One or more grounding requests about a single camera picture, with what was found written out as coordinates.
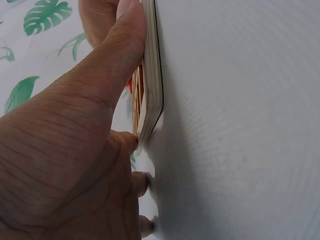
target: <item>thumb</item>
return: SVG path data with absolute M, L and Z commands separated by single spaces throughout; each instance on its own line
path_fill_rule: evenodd
M 80 98 L 114 109 L 128 80 L 140 64 L 146 42 L 146 17 L 138 0 L 130 2 L 105 40 L 58 82 Z

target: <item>white wall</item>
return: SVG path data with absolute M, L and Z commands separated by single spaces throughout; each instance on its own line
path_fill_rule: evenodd
M 163 240 L 320 239 L 320 1 L 156 0 Z

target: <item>finger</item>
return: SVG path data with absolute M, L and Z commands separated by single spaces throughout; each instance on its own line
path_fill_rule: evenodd
M 129 8 L 130 4 L 131 4 L 131 0 L 120 0 L 119 1 L 118 8 L 116 10 L 116 19 L 121 17 L 126 12 L 126 10 Z
M 116 22 L 119 0 L 79 0 L 79 13 L 86 38 L 92 47 L 99 46 Z
M 141 226 L 141 237 L 146 238 L 154 233 L 155 226 L 152 221 L 150 221 L 145 216 L 139 216 L 140 226 Z
M 134 151 L 138 147 L 138 139 L 135 135 L 127 131 L 116 132 L 114 130 L 111 130 L 111 132 L 116 133 L 120 138 L 120 141 L 122 141 L 126 145 L 129 155 L 134 153 Z
M 115 108 L 135 69 L 141 63 L 146 42 L 146 18 L 138 0 L 132 0 L 106 39 L 59 83 L 71 93 Z
M 145 195 L 148 189 L 147 175 L 141 171 L 134 171 L 132 173 L 132 181 L 133 181 L 133 185 L 135 186 L 136 194 L 138 198 Z

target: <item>notebook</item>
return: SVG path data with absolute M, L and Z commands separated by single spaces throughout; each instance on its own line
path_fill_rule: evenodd
M 138 150 L 150 137 L 163 110 L 163 84 L 154 0 L 140 0 L 146 18 L 147 36 L 143 60 L 131 79 L 133 134 Z

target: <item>green leaf pattern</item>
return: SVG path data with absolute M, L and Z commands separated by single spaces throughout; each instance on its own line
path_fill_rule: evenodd
M 22 81 L 20 81 L 12 90 L 8 100 L 4 106 L 4 113 L 7 114 L 12 109 L 16 108 L 20 104 L 23 104 L 27 101 L 35 86 L 35 81 L 39 78 L 39 76 L 31 76 Z
M 86 39 L 86 35 L 84 33 L 81 33 L 75 37 L 73 37 L 72 39 L 70 39 L 69 41 L 67 41 L 59 50 L 58 52 L 58 56 L 60 56 L 61 52 L 67 48 L 67 47 L 72 47 L 72 57 L 73 60 L 76 62 L 77 61 L 77 51 L 79 48 L 79 45 L 82 43 L 83 40 Z
M 4 49 L 5 50 L 5 55 L 4 56 L 0 56 L 0 60 L 7 60 L 9 62 L 12 62 L 15 60 L 15 54 L 14 54 L 14 51 L 7 46 L 7 42 L 2 39 L 2 41 L 4 42 L 4 45 L 3 47 L 0 47 L 0 49 Z
M 72 8 L 68 3 L 57 3 L 58 0 L 40 0 L 34 5 L 24 18 L 23 28 L 27 36 L 51 29 L 70 17 Z

